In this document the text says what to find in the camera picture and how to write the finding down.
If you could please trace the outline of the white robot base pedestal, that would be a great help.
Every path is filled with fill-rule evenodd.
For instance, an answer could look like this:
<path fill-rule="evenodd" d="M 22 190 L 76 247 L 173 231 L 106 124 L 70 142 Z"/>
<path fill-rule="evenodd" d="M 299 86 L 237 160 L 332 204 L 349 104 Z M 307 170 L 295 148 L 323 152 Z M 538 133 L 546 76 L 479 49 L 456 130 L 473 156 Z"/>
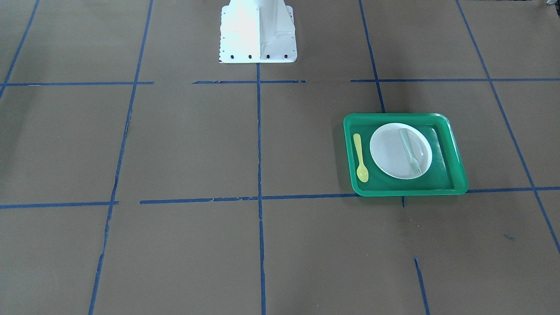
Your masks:
<path fill-rule="evenodd" d="M 294 10 L 284 0 L 231 0 L 220 12 L 220 63 L 294 63 Z"/>

